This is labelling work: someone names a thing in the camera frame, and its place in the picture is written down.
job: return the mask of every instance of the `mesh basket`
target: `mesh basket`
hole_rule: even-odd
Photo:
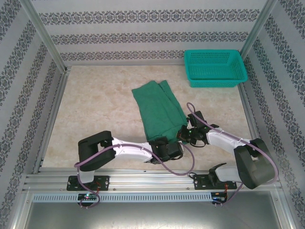
[[[186,50],[184,62],[191,87],[235,87],[248,79],[237,50]]]

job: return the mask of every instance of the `green cloth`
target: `green cloth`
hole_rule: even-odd
[[[187,122],[167,81],[159,84],[150,81],[133,89],[132,94],[140,109],[146,139],[151,141],[165,136],[170,143],[178,141],[177,132]]]

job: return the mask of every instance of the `patterned wallpaper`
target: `patterned wallpaper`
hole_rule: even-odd
[[[244,63],[260,137],[280,169],[297,228],[305,228],[305,2],[277,2]]]
[[[17,0],[0,2],[0,229],[33,172],[61,73]]]
[[[32,2],[67,66],[145,64],[145,60],[183,63],[187,49],[240,50],[265,4],[265,0]]]

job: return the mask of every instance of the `marble surface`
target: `marble surface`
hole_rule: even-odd
[[[145,142],[144,128],[132,89],[155,80],[167,80],[184,113],[187,102],[203,113],[210,124],[250,138],[238,88],[191,88],[184,66],[73,66],[62,98],[43,167],[73,167],[78,158],[77,143],[83,138],[109,130],[112,136],[131,142]],[[195,169],[207,170],[227,162],[233,155],[207,145],[190,146]],[[166,162],[171,169],[189,169],[192,157],[186,151],[180,160]],[[164,169],[161,165],[115,159],[103,168]]]

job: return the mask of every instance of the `white robotic arm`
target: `white robotic arm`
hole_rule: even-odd
[[[195,112],[195,114],[203,119],[200,111]],[[192,114],[188,115],[187,120],[189,124],[188,126],[183,125],[181,130],[178,131],[178,139],[191,143],[195,147],[197,147],[196,141],[203,141],[205,144],[220,147],[235,156],[236,166],[229,166],[226,163],[222,163],[209,170],[209,179],[213,185],[216,185],[217,182],[234,181],[243,182],[248,188],[253,189],[274,178],[275,171],[273,166],[260,153],[239,140],[234,140],[228,135],[223,134],[223,130],[217,125],[211,126],[219,130],[219,132],[208,128],[195,119]],[[265,143],[261,139],[243,140],[263,150],[270,156]],[[126,144],[136,145],[137,147],[121,146],[106,150],[80,166],[80,179],[82,183],[92,182],[94,171],[115,158],[133,158],[152,164],[159,164],[159,161],[166,162],[168,160],[180,159],[183,156],[183,149],[180,143],[175,142],[169,144],[166,137],[145,143],[124,142],[113,138],[110,131],[100,132],[78,143],[80,162],[96,154],[98,152],[98,144],[104,148]],[[144,149],[153,152],[158,157],[158,160]]]

